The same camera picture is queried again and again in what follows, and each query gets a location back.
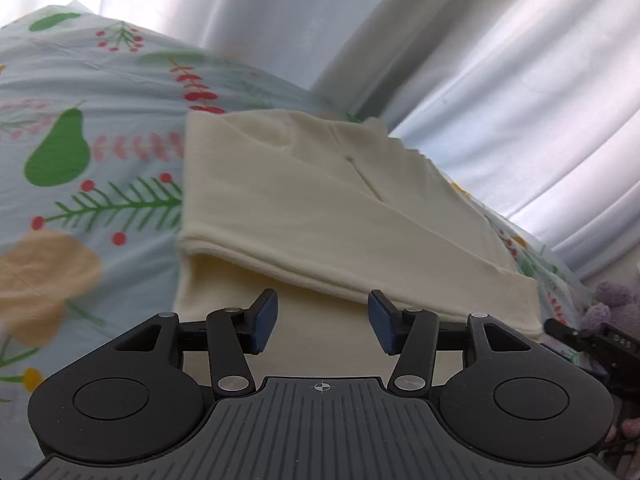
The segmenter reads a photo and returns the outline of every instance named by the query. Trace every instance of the green leaf print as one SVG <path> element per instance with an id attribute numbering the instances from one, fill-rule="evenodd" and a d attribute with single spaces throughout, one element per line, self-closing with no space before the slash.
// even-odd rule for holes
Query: green leaf print
<path id="1" fill-rule="evenodd" d="M 159 50 L 158 52 L 152 52 L 151 54 L 140 56 L 136 60 L 136 64 L 141 66 L 165 67 L 169 59 L 173 59 L 176 63 L 179 64 L 190 65 L 203 63 L 206 60 L 206 56 L 197 50 Z"/>
<path id="2" fill-rule="evenodd" d="M 82 136 L 82 112 L 70 108 L 60 115 L 24 165 L 24 176 L 34 186 L 66 184 L 89 165 L 91 153 Z"/>
<path id="3" fill-rule="evenodd" d="M 530 278 L 533 278 L 533 276 L 535 276 L 536 274 L 536 269 L 534 268 L 534 266 L 529 263 L 528 260 L 522 260 L 520 263 L 520 269 L 522 270 L 522 273 L 525 276 L 529 276 Z"/>
<path id="4" fill-rule="evenodd" d="M 357 123 L 357 124 L 360 124 L 360 123 L 362 122 L 362 121 L 361 121 L 359 118 L 357 118 L 355 115 L 350 114 L 350 113 L 348 113 L 348 112 L 347 112 L 346 116 L 347 116 L 347 121 L 349 121 L 350 123 Z"/>
<path id="5" fill-rule="evenodd" d="M 145 180 L 138 177 L 125 189 L 121 189 L 113 182 L 108 182 L 111 196 L 94 186 L 93 181 L 86 180 L 80 193 L 73 194 L 73 205 L 56 202 L 60 209 L 58 214 L 38 218 L 36 225 L 42 222 L 62 221 L 65 228 L 71 222 L 71 228 L 79 226 L 86 219 L 85 232 L 91 232 L 97 221 L 104 220 L 104 227 L 109 226 L 120 216 L 120 231 L 125 233 L 133 225 L 142 231 L 154 218 L 151 225 L 156 229 L 177 229 L 180 224 L 180 206 L 182 205 L 182 189 L 168 173 L 160 175 L 160 180 L 151 178 Z"/>
<path id="6" fill-rule="evenodd" d="M 80 16 L 82 16 L 82 14 L 78 14 L 77 12 L 59 12 L 58 14 L 47 16 L 46 18 L 42 18 L 37 22 L 31 23 L 31 25 L 29 25 L 29 30 L 31 32 L 45 30 L 46 28 L 55 27 L 60 22 L 64 22 L 65 20 L 69 20 L 71 18 L 79 18 Z"/>

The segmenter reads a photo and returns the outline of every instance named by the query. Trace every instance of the black circular knob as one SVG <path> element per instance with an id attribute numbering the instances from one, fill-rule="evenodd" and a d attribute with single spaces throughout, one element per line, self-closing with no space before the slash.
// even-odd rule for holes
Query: black circular knob
<path id="1" fill-rule="evenodd" d="M 139 412 L 149 400 L 147 387 L 132 379 L 98 379 L 78 390 L 78 411 L 98 420 L 117 420 Z"/>
<path id="2" fill-rule="evenodd" d="M 494 390 L 495 403 L 504 412 L 525 420 L 545 420 L 560 415 L 569 397 L 557 384 L 543 379 L 511 379 Z"/>
<path id="3" fill-rule="evenodd" d="M 175 367 L 177 323 L 156 316 L 44 381 L 28 407 L 43 452 L 124 463 L 185 439 L 204 404 L 198 383 Z"/>
<path id="4" fill-rule="evenodd" d="M 439 408 L 470 446 L 510 462 L 538 464 L 595 450 L 613 417 L 604 386 L 542 347 L 476 361 L 442 387 Z"/>

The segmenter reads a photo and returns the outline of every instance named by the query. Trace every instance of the curtain fold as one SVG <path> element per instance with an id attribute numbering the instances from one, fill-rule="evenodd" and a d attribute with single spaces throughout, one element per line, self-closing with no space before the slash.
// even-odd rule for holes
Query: curtain fold
<path id="1" fill-rule="evenodd" d="M 640 0 L 79 1 L 379 116 L 581 276 L 640 242 Z"/>

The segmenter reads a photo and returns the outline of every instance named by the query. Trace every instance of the black clamp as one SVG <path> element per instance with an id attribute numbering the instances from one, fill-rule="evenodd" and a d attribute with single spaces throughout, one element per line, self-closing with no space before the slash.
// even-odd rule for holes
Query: black clamp
<path id="1" fill-rule="evenodd" d="M 247 310 L 217 310 L 206 321 L 153 316 L 36 389 L 28 417 L 42 451 L 116 463 L 177 446 L 213 401 L 255 391 L 244 353 L 264 349 L 277 317 L 271 289 Z M 181 370 L 183 352 L 207 350 L 211 389 Z"/>
<path id="2" fill-rule="evenodd" d="M 385 352 L 400 354 L 388 390 L 429 399 L 454 434 L 488 455 L 561 462 L 598 449 L 609 429 L 613 404 L 601 384 L 492 316 L 475 312 L 443 330 L 433 312 L 400 312 L 375 290 L 369 320 Z M 465 368 L 433 396 L 444 349 L 462 350 Z"/>
<path id="3" fill-rule="evenodd" d="M 593 330 L 576 330 L 555 319 L 545 321 L 545 332 L 578 352 L 586 352 L 606 370 L 588 370 L 621 399 L 640 400 L 640 342 L 619 328 L 602 323 Z"/>

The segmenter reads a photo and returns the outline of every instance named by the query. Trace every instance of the purple stuffed toy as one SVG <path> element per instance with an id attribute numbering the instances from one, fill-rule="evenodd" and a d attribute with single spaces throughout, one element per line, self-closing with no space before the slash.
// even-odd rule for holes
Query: purple stuffed toy
<path id="1" fill-rule="evenodd" d="M 599 303 L 589 307 L 580 320 L 581 330 L 590 330 L 609 323 L 634 339 L 640 340 L 640 289 L 635 293 L 628 286 L 600 282 L 594 291 Z"/>

